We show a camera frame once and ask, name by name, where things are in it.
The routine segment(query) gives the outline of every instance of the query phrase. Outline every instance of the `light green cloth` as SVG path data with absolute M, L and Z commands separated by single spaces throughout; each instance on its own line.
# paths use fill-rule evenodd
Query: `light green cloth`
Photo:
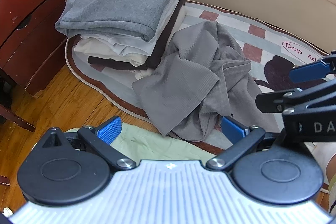
M 73 128 L 67 132 L 76 132 Z M 111 143 L 120 153 L 139 164 L 140 160 L 201 160 L 206 161 L 214 157 L 190 143 L 133 126 L 128 123 L 122 125 L 120 135 Z

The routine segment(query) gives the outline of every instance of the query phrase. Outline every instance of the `wooden floor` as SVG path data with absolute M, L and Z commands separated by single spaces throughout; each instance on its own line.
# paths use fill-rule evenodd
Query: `wooden floor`
M 0 126 L 0 175 L 10 179 L 10 187 L 0 186 L 1 211 L 4 207 L 16 211 L 25 203 L 16 173 L 33 145 L 49 127 L 56 126 L 66 131 L 86 124 L 97 126 L 118 115 L 123 122 L 158 132 L 150 123 L 122 112 L 98 91 L 80 82 L 67 66 L 60 70 L 38 99 L 32 98 L 20 87 L 13 90 L 12 98 L 12 110 L 33 123 L 36 131 L 31 133 L 8 121 Z M 320 193 L 316 200 L 325 209 L 328 208 L 328 196 Z

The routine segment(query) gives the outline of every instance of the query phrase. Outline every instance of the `stack of folded clothes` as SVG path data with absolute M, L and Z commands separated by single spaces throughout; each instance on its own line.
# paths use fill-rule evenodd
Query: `stack of folded clothes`
M 185 17 L 185 0 L 67 0 L 56 30 L 81 35 L 74 50 L 90 64 L 132 70 L 141 78 L 161 62 Z

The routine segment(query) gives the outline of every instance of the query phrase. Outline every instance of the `white ribbed panel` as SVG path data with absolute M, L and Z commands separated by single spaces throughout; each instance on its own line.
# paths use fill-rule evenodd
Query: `white ribbed panel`
M 222 172 L 199 161 L 143 160 L 117 172 L 107 188 L 80 204 L 48 208 L 27 203 L 14 224 L 326 224 L 331 217 L 314 202 L 266 206 L 239 193 Z

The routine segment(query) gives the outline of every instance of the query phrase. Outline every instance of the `gray cloth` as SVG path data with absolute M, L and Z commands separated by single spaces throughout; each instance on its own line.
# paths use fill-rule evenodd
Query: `gray cloth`
M 204 140 L 218 114 L 279 132 L 274 115 L 256 107 L 261 90 L 250 70 L 251 61 L 225 28 L 205 21 L 176 32 L 167 57 L 132 87 L 164 136 L 172 130 L 184 140 Z
M 55 28 L 67 37 L 77 34 L 128 34 L 145 41 L 155 35 L 170 0 L 67 0 Z

